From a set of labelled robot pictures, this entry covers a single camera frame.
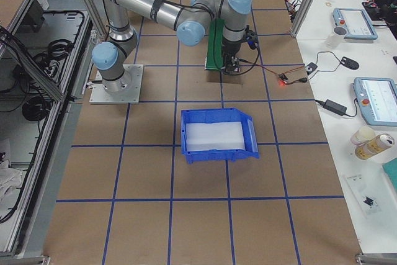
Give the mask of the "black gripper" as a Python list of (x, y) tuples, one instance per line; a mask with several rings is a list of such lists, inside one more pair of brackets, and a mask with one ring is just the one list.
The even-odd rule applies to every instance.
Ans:
[(238, 52), (241, 48), (241, 42), (232, 42), (229, 40), (222, 40), (222, 59), (223, 59), (223, 72), (224, 73), (239, 73), (239, 58)]

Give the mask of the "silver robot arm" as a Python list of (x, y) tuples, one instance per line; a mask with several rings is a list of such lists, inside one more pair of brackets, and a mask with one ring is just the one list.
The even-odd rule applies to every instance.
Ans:
[(135, 49), (138, 34), (130, 24), (132, 11), (176, 32), (181, 43), (194, 47), (217, 20), (223, 21), (222, 33), (214, 32), (209, 59), (216, 69), (236, 74), (237, 54), (248, 42), (248, 14), (252, 0), (190, 0), (183, 5), (170, 0), (102, 0), (110, 27), (110, 37), (95, 46), (92, 59), (102, 76), (102, 88), (109, 94), (130, 89), (133, 76), (123, 63)]

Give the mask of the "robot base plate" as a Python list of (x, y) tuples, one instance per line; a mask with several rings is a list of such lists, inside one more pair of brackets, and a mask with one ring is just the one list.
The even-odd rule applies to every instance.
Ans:
[(91, 85), (91, 104), (137, 104), (140, 101), (143, 65), (124, 64), (124, 74), (116, 81), (102, 79), (99, 71), (96, 81)]

